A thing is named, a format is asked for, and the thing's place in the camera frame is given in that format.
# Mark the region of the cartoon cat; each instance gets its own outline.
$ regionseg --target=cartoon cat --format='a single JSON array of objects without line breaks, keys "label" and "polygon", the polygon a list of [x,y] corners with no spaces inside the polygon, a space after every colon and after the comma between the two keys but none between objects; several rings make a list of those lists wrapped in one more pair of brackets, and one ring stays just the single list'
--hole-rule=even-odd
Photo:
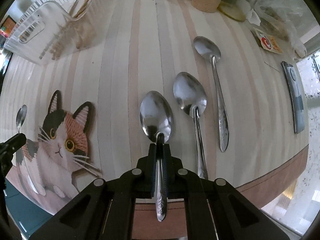
[{"label": "cartoon cat", "polygon": [[38,142],[27,143],[16,154],[16,162],[24,181],[37,194],[46,195],[46,190],[55,192],[61,198],[74,198],[79,192],[72,184],[72,173],[85,169],[95,176],[93,165],[87,163],[88,128],[92,104],[85,102],[74,114],[61,108],[61,93],[55,91],[48,108],[48,114],[40,127]]}]

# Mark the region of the spoon handle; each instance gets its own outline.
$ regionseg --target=spoon handle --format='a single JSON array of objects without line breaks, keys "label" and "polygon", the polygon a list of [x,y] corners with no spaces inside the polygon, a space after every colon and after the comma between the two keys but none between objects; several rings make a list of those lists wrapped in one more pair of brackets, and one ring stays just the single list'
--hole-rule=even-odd
[{"label": "spoon handle", "polygon": [[219,134],[220,134],[220,149],[222,152],[225,152],[229,144],[229,124],[228,116],[226,112],[226,107],[224,105],[220,80],[218,76],[218,71],[216,68],[216,59],[214,56],[210,57],[210,62],[212,66],[214,84],[217,90],[218,96],[218,115],[219,115]]},{"label": "spoon handle", "polygon": [[199,108],[196,106],[193,109],[193,123],[195,125],[195,133],[196,133],[198,176],[201,179],[208,179],[208,172],[207,172],[207,166],[205,165],[204,150],[203,150],[203,143],[202,143],[199,118],[200,118]]},{"label": "spoon handle", "polygon": [[167,194],[164,177],[163,157],[164,135],[159,133],[156,143],[156,169],[157,169],[157,190],[156,190],[156,213],[158,221],[164,220],[167,215]]}]

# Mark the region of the small spoon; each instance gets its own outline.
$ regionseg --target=small spoon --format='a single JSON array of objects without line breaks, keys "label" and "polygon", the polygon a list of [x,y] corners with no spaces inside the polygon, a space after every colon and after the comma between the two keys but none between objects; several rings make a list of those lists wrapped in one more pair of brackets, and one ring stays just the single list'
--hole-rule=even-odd
[{"label": "small spoon", "polygon": [[27,106],[23,105],[20,107],[16,117],[16,126],[18,128],[18,133],[20,133],[20,128],[23,125],[24,120],[26,119],[26,115],[27,115]]},{"label": "small spoon", "polygon": [[222,152],[225,152],[229,144],[229,124],[216,67],[216,62],[221,58],[221,52],[216,44],[202,36],[195,37],[193,45],[195,46],[196,51],[204,57],[205,60],[210,61],[212,66],[214,84],[218,96],[220,149]]}]

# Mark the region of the brown powder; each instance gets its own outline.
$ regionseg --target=brown powder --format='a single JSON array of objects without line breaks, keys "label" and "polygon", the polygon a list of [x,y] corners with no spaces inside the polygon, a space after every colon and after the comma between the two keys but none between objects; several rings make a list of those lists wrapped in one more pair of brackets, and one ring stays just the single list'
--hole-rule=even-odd
[{"label": "brown powder", "polygon": [[214,13],[217,11],[220,1],[221,0],[191,0],[191,4],[200,11]]}]

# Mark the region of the cat eye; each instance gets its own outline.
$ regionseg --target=cat eye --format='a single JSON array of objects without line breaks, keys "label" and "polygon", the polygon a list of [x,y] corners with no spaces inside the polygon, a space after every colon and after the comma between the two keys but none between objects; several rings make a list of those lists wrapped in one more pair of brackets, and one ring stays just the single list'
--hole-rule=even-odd
[{"label": "cat eye", "polygon": [[56,138],[56,130],[54,128],[51,128],[50,130],[50,138],[55,139]]},{"label": "cat eye", "polygon": [[72,152],[75,149],[75,143],[70,139],[66,140],[64,146],[69,152]]}]

